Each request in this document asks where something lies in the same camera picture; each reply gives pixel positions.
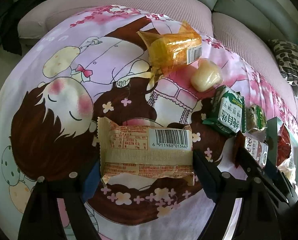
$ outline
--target pink bow tie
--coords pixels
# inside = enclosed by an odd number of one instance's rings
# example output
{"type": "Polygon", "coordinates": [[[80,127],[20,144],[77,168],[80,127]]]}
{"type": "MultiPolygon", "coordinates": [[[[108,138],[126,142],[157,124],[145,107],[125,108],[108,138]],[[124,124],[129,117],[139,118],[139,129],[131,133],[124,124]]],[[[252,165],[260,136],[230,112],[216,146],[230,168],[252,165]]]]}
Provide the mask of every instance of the pink bow tie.
{"type": "Polygon", "coordinates": [[[92,70],[84,69],[83,66],[80,64],[76,68],[77,72],[82,72],[86,78],[90,77],[92,75],[92,70]]]}

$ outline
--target pink cheek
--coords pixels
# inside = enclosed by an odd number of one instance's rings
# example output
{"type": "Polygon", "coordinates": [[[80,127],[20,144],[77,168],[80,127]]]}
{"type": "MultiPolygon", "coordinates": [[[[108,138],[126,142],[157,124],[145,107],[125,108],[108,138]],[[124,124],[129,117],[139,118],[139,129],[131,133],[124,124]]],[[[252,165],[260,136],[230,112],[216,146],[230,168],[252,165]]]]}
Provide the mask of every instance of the pink cheek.
{"type": "Polygon", "coordinates": [[[49,93],[53,95],[58,95],[63,88],[64,83],[59,79],[55,79],[49,87],[49,93]]]}
{"type": "Polygon", "coordinates": [[[93,105],[89,95],[82,95],[78,100],[78,112],[81,116],[87,117],[93,113],[93,105]]]}

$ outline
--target cartoon print fabric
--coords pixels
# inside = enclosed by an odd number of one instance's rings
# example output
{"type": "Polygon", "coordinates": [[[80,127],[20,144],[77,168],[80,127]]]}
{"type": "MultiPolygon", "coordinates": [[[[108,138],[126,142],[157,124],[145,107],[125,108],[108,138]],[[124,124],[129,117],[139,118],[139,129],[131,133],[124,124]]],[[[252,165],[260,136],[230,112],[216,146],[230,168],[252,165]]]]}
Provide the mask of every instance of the cartoon print fabric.
{"type": "MultiPolygon", "coordinates": [[[[15,67],[0,92],[0,227],[11,240],[39,176],[63,179],[99,155],[98,117],[118,125],[191,124],[194,148],[221,171],[246,177],[231,162],[233,140],[201,123],[215,90],[191,86],[197,62],[149,84],[148,52],[137,31],[177,33],[180,25],[124,6],[89,8],[51,30],[15,67]]],[[[280,117],[298,138],[297,121],[272,86],[239,55],[200,35],[202,58],[222,68],[224,84],[268,119],[280,117]]],[[[214,203],[195,181],[121,174],[99,185],[85,206],[102,239],[196,239],[214,203]]],[[[68,239],[75,239],[58,204],[68,239]]]]}

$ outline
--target green polka dot balloon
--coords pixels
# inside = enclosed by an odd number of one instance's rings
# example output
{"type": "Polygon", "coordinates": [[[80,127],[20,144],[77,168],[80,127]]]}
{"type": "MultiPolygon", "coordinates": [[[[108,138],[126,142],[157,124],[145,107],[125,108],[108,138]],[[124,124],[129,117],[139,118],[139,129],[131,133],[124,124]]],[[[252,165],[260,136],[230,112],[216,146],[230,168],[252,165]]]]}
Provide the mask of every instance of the green polka dot balloon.
{"type": "Polygon", "coordinates": [[[18,166],[15,164],[11,146],[5,148],[2,154],[1,166],[2,174],[5,181],[10,186],[17,185],[20,179],[20,170],[18,166]]]}

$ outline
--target plastic-wrapped bun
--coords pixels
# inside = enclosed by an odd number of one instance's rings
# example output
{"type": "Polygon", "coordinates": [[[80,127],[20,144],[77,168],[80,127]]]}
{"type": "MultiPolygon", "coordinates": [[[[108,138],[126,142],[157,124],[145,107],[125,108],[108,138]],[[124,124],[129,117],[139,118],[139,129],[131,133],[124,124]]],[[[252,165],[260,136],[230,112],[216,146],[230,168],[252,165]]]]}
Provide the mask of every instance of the plastic-wrapped bun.
{"type": "Polygon", "coordinates": [[[223,82],[221,68],[212,61],[202,58],[198,62],[198,70],[191,77],[191,85],[198,91],[203,92],[213,85],[223,82]]]}
{"type": "Polygon", "coordinates": [[[201,36],[183,21],[178,33],[156,34],[139,31],[148,48],[154,82],[179,67],[196,61],[202,54],[201,36]]]}

